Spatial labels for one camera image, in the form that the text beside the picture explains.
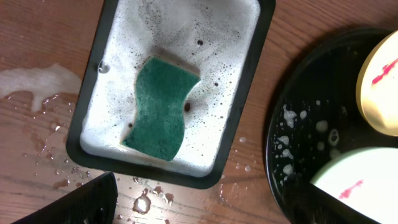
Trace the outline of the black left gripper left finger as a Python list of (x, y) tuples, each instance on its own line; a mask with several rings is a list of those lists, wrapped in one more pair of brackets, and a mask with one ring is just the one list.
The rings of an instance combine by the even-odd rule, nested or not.
[(112, 172), (105, 172), (16, 223), (112, 223), (117, 198), (115, 176)]

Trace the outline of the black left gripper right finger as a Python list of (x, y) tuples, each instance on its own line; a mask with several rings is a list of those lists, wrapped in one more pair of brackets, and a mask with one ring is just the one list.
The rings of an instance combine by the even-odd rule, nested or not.
[(295, 174), (284, 184), (284, 208), (292, 223), (375, 223)]

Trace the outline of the mint plate with small stain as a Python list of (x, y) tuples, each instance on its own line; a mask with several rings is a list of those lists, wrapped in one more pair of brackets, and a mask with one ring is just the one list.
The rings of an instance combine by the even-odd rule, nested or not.
[(311, 183), (379, 223), (397, 223), (397, 149), (365, 147), (334, 157)]

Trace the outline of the green scrubbing sponge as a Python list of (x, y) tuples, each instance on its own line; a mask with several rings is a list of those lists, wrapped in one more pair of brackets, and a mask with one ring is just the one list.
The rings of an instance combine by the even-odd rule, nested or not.
[(199, 76), (158, 58), (147, 61), (136, 78), (136, 117), (122, 144), (171, 161), (185, 132), (185, 100)]

